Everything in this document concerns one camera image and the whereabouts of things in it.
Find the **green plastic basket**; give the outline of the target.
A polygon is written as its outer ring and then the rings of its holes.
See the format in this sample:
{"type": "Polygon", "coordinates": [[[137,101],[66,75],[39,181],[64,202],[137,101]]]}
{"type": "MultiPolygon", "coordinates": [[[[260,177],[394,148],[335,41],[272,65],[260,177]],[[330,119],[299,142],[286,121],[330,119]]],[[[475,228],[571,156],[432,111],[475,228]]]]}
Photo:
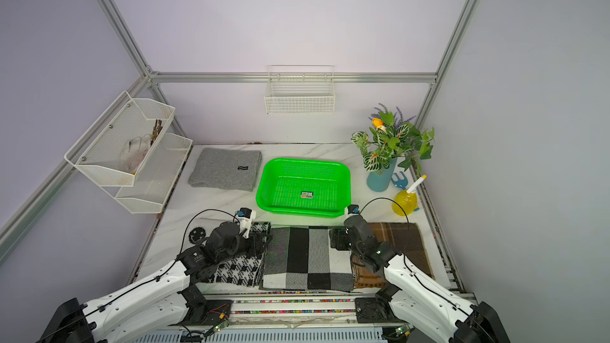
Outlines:
{"type": "Polygon", "coordinates": [[[256,201],[273,214],[334,219],[352,204],[350,170],[334,161],[276,158],[263,168],[256,201]]]}

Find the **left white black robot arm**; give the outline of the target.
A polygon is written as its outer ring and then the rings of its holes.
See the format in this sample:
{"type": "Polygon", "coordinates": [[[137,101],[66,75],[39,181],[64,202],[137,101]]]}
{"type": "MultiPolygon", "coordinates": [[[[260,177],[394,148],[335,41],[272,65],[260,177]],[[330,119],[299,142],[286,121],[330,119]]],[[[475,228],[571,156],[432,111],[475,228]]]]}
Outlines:
{"type": "Polygon", "coordinates": [[[271,241],[271,225],[224,222],[211,232],[194,228],[191,246],[155,273],[123,289],[81,303],[70,299],[54,313],[42,342],[130,342],[160,328],[219,324],[231,303],[206,299],[198,285],[233,259],[260,259],[271,241]]]}

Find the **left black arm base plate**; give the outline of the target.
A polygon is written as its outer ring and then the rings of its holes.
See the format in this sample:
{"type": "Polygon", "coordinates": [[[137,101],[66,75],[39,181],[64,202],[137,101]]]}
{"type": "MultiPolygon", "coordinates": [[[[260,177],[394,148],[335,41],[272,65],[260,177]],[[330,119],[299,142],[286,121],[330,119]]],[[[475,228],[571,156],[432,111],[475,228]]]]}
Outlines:
{"type": "Polygon", "coordinates": [[[228,299],[208,300],[203,306],[191,308],[180,324],[186,326],[217,326],[229,319],[233,303],[228,299]]]}

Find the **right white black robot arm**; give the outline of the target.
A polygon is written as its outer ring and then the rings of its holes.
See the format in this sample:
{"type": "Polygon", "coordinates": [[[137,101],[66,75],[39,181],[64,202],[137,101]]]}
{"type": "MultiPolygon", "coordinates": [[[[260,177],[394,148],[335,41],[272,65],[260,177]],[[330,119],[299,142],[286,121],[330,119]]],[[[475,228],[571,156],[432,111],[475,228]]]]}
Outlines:
{"type": "Polygon", "coordinates": [[[376,303],[394,319],[413,325],[435,342],[509,342],[496,310],[455,295],[417,268],[397,247],[379,241],[360,214],[333,228],[330,247],[354,254],[366,269],[381,274],[387,285],[376,303]]]}

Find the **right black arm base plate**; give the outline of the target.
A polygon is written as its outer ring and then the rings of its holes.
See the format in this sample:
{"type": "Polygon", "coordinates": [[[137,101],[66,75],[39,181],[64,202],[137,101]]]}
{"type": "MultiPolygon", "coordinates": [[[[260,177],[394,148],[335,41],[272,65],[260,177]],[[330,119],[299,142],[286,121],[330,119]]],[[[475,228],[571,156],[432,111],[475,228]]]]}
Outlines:
{"type": "Polygon", "coordinates": [[[358,323],[398,323],[402,322],[393,314],[387,303],[375,297],[356,298],[354,300],[358,323]]]}

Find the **black white checked scarf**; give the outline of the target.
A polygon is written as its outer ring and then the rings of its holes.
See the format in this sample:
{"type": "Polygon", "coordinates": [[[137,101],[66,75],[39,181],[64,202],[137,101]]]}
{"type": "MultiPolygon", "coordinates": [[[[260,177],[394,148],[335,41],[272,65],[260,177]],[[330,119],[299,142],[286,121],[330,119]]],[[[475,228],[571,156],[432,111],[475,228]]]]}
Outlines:
{"type": "Polygon", "coordinates": [[[263,263],[261,288],[274,291],[352,292],[350,251],[330,246],[325,227],[271,229],[263,263]]]}

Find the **smiley houndstooth scarf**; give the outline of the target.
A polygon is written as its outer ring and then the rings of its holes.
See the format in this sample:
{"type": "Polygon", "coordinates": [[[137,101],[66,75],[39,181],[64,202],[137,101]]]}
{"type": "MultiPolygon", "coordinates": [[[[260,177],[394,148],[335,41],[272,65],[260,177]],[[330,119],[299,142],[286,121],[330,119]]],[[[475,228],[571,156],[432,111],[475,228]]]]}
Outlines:
{"type": "MultiPolygon", "coordinates": [[[[255,222],[252,224],[251,233],[270,233],[271,224],[268,222],[255,222]]],[[[195,259],[197,273],[195,279],[203,283],[224,283],[235,284],[245,287],[256,287],[260,282],[262,261],[254,257],[247,257],[244,253],[232,257],[220,264],[214,264],[209,261],[204,253],[204,247],[210,234],[198,241],[195,247],[197,258],[195,259]]]]}

